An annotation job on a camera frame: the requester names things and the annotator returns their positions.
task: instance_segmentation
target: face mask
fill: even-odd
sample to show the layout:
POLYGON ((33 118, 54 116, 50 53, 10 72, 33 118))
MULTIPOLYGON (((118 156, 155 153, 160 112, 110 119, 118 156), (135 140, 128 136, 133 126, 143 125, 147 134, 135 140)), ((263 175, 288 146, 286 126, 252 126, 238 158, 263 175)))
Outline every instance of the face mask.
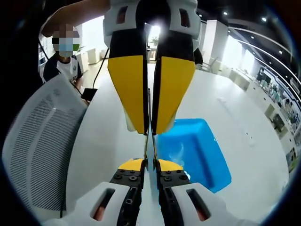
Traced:
POLYGON ((73 38, 60 38, 60 51, 73 51, 73 38))
POLYGON ((71 57, 73 55, 73 51, 60 51, 59 54, 61 57, 71 57))

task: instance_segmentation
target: person's arm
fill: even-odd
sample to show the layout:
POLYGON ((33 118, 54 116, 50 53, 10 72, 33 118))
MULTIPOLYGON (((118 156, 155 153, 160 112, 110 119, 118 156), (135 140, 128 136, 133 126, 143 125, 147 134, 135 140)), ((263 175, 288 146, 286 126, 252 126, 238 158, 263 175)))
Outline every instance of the person's arm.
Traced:
POLYGON ((76 88, 78 88, 80 90, 81 85, 83 84, 83 73, 81 72, 81 68, 79 63, 77 63, 77 78, 74 82, 74 85, 76 86, 76 88))
POLYGON ((110 0, 83 0, 57 10, 44 25, 41 33, 53 35, 62 24, 78 26, 86 21, 104 15, 110 9, 110 0))

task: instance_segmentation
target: ceiling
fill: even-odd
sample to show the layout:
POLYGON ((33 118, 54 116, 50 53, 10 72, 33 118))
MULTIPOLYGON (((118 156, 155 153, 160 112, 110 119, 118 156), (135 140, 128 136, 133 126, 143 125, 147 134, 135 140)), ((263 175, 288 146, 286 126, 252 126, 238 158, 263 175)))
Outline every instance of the ceiling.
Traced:
MULTIPOLYGON (((289 32, 275 11, 264 5, 262 0, 198 0, 197 13, 202 15, 202 20, 219 19, 228 24, 229 27, 246 29, 276 41, 292 55, 281 46, 257 34, 230 29, 230 35, 235 39, 248 42, 275 56, 301 80, 300 60, 294 57, 297 56, 297 52, 293 48, 289 32)), ((281 74, 288 83, 290 83, 291 78, 296 80, 277 60, 249 45, 243 44, 243 46, 281 74)))

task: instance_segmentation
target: yellow pad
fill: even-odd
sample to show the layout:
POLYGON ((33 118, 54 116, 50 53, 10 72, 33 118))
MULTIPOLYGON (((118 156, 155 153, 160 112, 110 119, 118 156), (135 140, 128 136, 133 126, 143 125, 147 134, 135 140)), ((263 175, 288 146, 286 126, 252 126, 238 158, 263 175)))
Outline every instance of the yellow pad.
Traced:
POLYGON ((192 80, 195 64, 189 60, 162 57, 156 133, 166 131, 192 80))
POLYGON ((176 171, 176 170, 183 170, 183 167, 172 162, 172 161, 166 161, 163 159, 159 159, 161 172, 164 171, 176 171))
POLYGON ((143 134, 143 56, 111 58, 108 69, 133 126, 143 134))
POLYGON ((123 163, 121 166, 119 166, 119 170, 134 170, 134 171, 140 171, 141 169, 141 163, 143 159, 130 159, 129 161, 123 163))

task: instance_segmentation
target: wall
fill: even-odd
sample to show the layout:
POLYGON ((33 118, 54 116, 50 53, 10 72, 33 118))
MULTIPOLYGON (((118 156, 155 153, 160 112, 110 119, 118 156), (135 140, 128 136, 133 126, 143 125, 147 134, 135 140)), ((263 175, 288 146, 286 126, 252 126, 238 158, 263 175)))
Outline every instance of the wall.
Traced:
POLYGON ((79 33, 79 46, 81 47, 83 44, 83 24, 78 25, 75 27, 79 33))
POLYGON ((87 48, 97 48, 99 50, 107 49, 103 38, 103 19, 104 16, 100 16, 98 18, 83 23, 83 46, 87 48))

